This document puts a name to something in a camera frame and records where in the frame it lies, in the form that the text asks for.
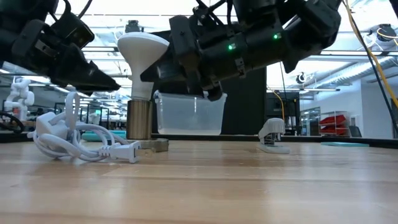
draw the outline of yellow cable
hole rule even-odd
[[[352,16],[351,11],[350,11],[349,6],[348,6],[348,0],[346,0],[346,10],[347,10],[347,13],[348,13],[349,23],[351,24],[351,27],[353,28],[353,31],[354,31],[356,37],[358,38],[358,40],[360,40],[358,31],[355,29],[355,26],[354,26],[353,16]],[[386,86],[386,88],[387,88],[387,91],[389,92],[389,94],[390,94],[390,96],[391,96],[391,98],[392,98],[394,104],[395,104],[396,107],[398,108],[398,100],[397,100],[397,97],[395,96],[395,94],[394,94],[394,92],[392,91],[390,85],[388,84],[388,81],[387,81],[386,76],[385,76],[385,74],[384,74],[384,72],[383,72],[383,69],[382,69],[381,66],[380,66],[379,60],[377,59],[376,56],[374,56],[374,54],[372,53],[372,51],[371,51],[369,48],[368,48],[368,50],[369,50],[370,56],[373,58],[374,62],[376,63],[377,70],[378,70],[379,73],[380,73],[380,76],[381,76],[381,78],[382,78],[382,80],[383,80],[383,82],[384,82],[384,84],[385,84],[385,86]]]
[[[285,108],[284,108],[284,102],[282,101],[282,98],[278,95],[278,94],[276,94],[276,92],[275,91],[272,91],[274,94],[275,94],[275,96],[276,97],[278,97],[278,99],[280,100],[280,104],[282,105],[282,118],[283,118],[283,120],[285,121]]]
[[[384,35],[384,34],[380,33],[380,30],[381,30],[381,28],[378,28],[377,34],[379,34],[379,35],[382,36],[382,37],[386,37],[386,38],[391,38],[391,39],[393,39],[394,42],[396,43],[396,45],[398,46],[398,42],[397,42],[397,40],[396,40],[396,38],[398,38],[398,37],[393,37],[393,36]]]
[[[381,30],[381,29],[382,29],[382,28],[378,28],[378,29],[377,29],[377,34],[379,34],[380,36],[382,36],[382,37],[387,37],[387,38],[391,38],[391,39],[397,38],[397,36],[393,37],[393,36],[388,36],[388,35],[386,35],[386,34],[380,33],[380,30]]]

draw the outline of shelf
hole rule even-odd
[[[341,114],[341,113],[347,113],[347,111],[332,111],[332,112],[321,113],[321,115],[325,115],[325,114]]]
[[[333,135],[333,136],[348,136],[347,134],[323,133],[323,132],[320,132],[320,134]]]
[[[340,123],[327,123],[327,124],[319,124],[319,126],[336,126],[336,125],[342,125],[342,124],[345,124],[345,122],[347,122],[347,121],[342,121],[342,122],[340,122]]]

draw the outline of white robot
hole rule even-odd
[[[4,102],[4,110],[11,111],[13,108],[19,109],[17,118],[25,121],[27,116],[27,107],[32,106],[35,101],[35,95],[29,91],[30,80],[26,78],[17,78],[11,84],[11,93]],[[13,102],[16,97],[20,97],[17,102]]]
[[[90,113],[88,115],[88,124],[100,124],[100,115],[97,113]]]
[[[257,145],[257,148],[267,153],[290,153],[289,148],[275,145],[275,141],[280,141],[281,134],[285,134],[284,121],[280,118],[268,119],[259,131],[260,143]]]

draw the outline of small metal base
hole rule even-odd
[[[257,148],[266,152],[266,153],[274,153],[274,154],[289,154],[290,148],[285,146],[276,146],[271,144],[257,144]]]
[[[169,151],[169,140],[168,139],[149,139],[149,140],[130,140],[129,143],[140,141],[143,149],[151,149],[152,152],[167,152]]]

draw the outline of wooden table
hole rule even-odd
[[[398,151],[171,142],[127,162],[51,160],[0,145],[0,223],[397,223]]]

